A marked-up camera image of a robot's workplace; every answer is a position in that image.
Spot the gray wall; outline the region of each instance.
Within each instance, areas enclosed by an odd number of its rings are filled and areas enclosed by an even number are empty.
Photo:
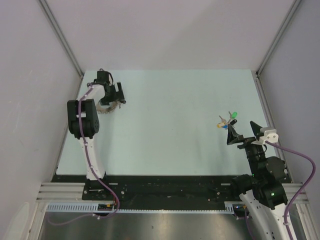
[[[47,0],[85,70],[254,70],[293,1]]]
[[[32,212],[53,171],[80,79],[37,1],[1,1],[0,32],[2,239],[23,203]]]
[[[305,0],[264,69],[261,81],[281,144],[307,154],[320,167],[320,1]],[[295,182],[305,182],[311,164],[285,154]],[[306,188],[320,223],[320,174]]]

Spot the purple cable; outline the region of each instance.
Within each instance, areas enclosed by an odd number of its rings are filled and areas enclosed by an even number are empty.
[[[236,214],[233,214],[234,217],[236,217],[237,220],[243,220],[245,219],[244,216],[237,216]]]
[[[91,169],[92,174],[94,175],[94,177],[96,178],[96,180],[102,185],[104,186],[108,191],[110,191],[110,193],[114,196],[117,204],[116,204],[116,210],[114,212],[109,213],[107,216],[98,216],[98,219],[108,219],[111,218],[113,215],[116,214],[116,212],[119,210],[120,208],[120,201],[118,196],[116,195],[116,193],[110,188],[108,187],[103,181],[100,180],[100,178],[97,176],[97,174],[95,173],[94,169],[92,168],[92,164],[90,162],[90,157],[89,157],[89,153],[88,153],[88,142],[86,141],[85,135],[84,135],[84,131],[82,129],[82,119],[81,119],[81,102],[83,101],[83,99],[85,99],[87,97],[87,95],[94,89],[94,87],[91,87],[78,101],[78,118],[79,118],[79,128],[80,128],[80,134],[81,137],[83,139],[84,142],[84,150],[85,150],[85,156],[86,156],[86,160],[88,162],[88,165]],[[50,223],[53,226],[63,226],[63,225],[67,225],[70,224],[76,220],[82,219],[84,217],[88,217],[88,216],[94,216],[94,213],[86,213],[83,215],[80,215],[74,219],[71,219],[69,221],[65,221],[65,222],[60,222],[60,223],[55,223],[52,222],[49,217],[47,218],[48,223]]]
[[[247,208],[244,209],[244,219],[245,219],[246,228],[248,229],[248,232],[249,232],[249,234],[250,234],[250,236],[251,236],[251,239],[252,239],[252,240],[255,240],[254,234],[253,234],[253,232],[252,232],[252,230],[251,230],[251,228],[250,228],[250,226],[249,226],[249,221],[248,221],[248,209],[247,209]]]
[[[284,210],[284,224],[285,224],[285,227],[286,227],[286,230],[289,234],[289,237],[291,240],[293,240],[293,236],[292,236],[292,233],[290,231],[290,228],[289,228],[289,225],[288,225],[288,214],[289,214],[289,210],[292,206],[292,204],[294,203],[295,199],[298,197],[298,195],[303,191],[303,189],[308,185],[308,183],[311,181],[311,179],[314,177],[315,173],[316,173],[316,163],[310,158],[308,157],[307,155],[304,155],[303,153],[300,153],[300,152],[297,152],[297,151],[294,151],[294,150],[291,150],[291,149],[288,149],[286,147],[283,147],[283,146],[279,146],[279,145],[276,145],[274,143],[271,143],[269,141],[266,141],[267,144],[277,148],[277,149],[281,149],[283,151],[286,151],[286,152],[289,152],[289,153],[292,153],[292,154],[295,154],[295,155],[298,155],[300,157],[303,157],[305,159],[307,159],[311,164],[312,164],[312,172],[310,174],[310,176],[308,177],[308,179],[305,181],[304,184],[302,184],[302,186],[299,188],[299,190],[295,193],[295,195],[293,195],[293,197],[291,198],[289,204],[285,207],[285,210]]]

